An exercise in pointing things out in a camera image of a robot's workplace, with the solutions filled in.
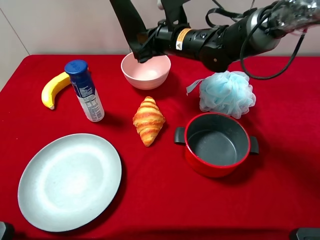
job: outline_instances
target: plate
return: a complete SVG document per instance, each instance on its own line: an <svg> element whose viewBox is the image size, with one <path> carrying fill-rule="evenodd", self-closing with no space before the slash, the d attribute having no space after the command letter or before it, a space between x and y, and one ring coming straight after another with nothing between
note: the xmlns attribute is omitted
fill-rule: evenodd
<svg viewBox="0 0 320 240"><path fill-rule="evenodd" d="M26 166L18 187L21 213L45 231L79 228L107 208L121 174L119 154L110 142L87 133L64 136Z"/></svg>

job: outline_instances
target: plate rim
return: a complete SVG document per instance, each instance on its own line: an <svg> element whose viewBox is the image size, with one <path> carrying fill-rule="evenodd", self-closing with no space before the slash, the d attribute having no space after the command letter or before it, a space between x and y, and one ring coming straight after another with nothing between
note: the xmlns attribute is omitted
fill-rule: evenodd
<svg viewBox="0 0 320 240"><path fill-rule="evenodd" d="M21 191L21 190L20 190L20 189L21 189L21 181L22 181L22 179L23 179L23 177L24 177L24 175L25 175L25 172L26 172L27 169L30 167L31 162L36 158L37 155L40 154L40 152L42 152L42 151L43 151L45 148L47 148L49 145L51 145L51 144L53 144L53 143L55 143L55 142L57 142L57 141L60 141L61 139L68 138L68 137L71 137L71 136L74 136L74 135L91 135L91 136L100 138L100 139L102 139L103 141L109 143L109 144L111 145L112 149L116 152L117 158L118 158L119 163L120 163L120 177L119 177L119 181L116 183L116 184L117 184L117 187L116 187L115 194L114 194L114 196L111 197L110 201L105 204L105 206L103 207L103 210L102 210L99 214L97 214L96 216L94 216L92 219L86 221L86 223L81 224L81 225L79 225L79 226L77 226L77 227L66 228L66 229L63 229L63 230L52 230L52 229L50 230L50 229L38 227L38 226L36 226L36 224L34 224L32 221L30 221L30 220L25 216L25 214L23 213L23 211L22 211L22 209L21 209L21 206L20 206L21 199L20 199L20 196L19 196L19 192ZM115 198L115 196L117 195L117 192L118 192L118 190L119 190L120 183L121 183L121 181L122 181L122 173L123 173L123 170L122 170L122 162L121 162L120 155L119 155L117 149L115 148L115 146L113 146L113 145L111 144L111 142L109 142L109 141L106 140L105 138L103 138L103 137L101 137L101 136L99 136L99 135L96 135L96 134L85 133L85 132L84 132L84 133L81 133L81 132L80 132L80 133L73 133L73 134L69 134L69 135L65 135L65 136L59 137L59 138L57 138L56 140L53 140L52 142L50 142L50 143L48 143L47 145L45 145L43 148L41 148L41 149L31 158L31 160L28 162L28 164L27 164L26 167L24 168L23 173L22 173L22 175L21 175L21 177L20 177L19 184L18 184L18 189L17 189L17 200L18 200L19 210L20 210L22 216L27 220L28 223L30 223L32 226L36 227L37 229L40 229L40 230L43 230L43 231L47 231L47 232L51 232L51 233L59 233L59 232L66 232L66 231L71 231L71 230L78 229L78 228L80 228L80 227L82 227L82 226L84 226L84 225L92 222L94 219L96 219L98 216L100 216L100 215L107 209L107 207L111 204L111 202L114 200L114 198Z"/></svg>

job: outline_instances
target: warning sticker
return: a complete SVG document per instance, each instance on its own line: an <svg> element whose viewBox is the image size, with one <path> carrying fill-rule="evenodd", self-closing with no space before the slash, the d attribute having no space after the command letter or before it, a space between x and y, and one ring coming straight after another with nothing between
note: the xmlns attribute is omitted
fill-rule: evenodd
<svg viewBox="0 0 320 240"><path fill-rule="evenodd" d="M190 30L191 28L185 28L179 33L178 38L176 39L175 49L182 50L182 43Z"/></svg>

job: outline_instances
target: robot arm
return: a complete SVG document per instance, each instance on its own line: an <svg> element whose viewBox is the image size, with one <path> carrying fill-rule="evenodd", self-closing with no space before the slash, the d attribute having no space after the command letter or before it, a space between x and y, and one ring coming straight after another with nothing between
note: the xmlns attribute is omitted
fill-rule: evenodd
<svg viewBox="0 0 320 240"><path fill-rule="evenodd" d="M130 0L110 0L134 57L140 63L154 56L173 54L201 61L213 72L224 72L234 61L273 50L287 33L320 22L320 0L282 0L244 14L214 8L206 16L211 28L192 29L183 9L188 1L158 1L166 19L159 21L157 27L146 29ZM241 20L230 26L214 25L208 18L211 13Z"/></svg>

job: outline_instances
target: pot handle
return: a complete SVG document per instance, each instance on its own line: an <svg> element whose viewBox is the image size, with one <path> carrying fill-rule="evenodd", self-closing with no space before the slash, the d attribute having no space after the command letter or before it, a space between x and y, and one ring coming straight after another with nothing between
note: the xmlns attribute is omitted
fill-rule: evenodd
<svg viewBox="0 0 320 240"><path fill-rule="evenodd" d="M259 143L255 136L250 136L250 154L259 154Z"/></svg>
<svg viewBox="0 0 320 240"><path fill-rule="evenodd" d="M174 143L175 144L181 144L181 145L185 145L186 141L185 141L185 127L177 127L175 129L174 132Z"/></svg>

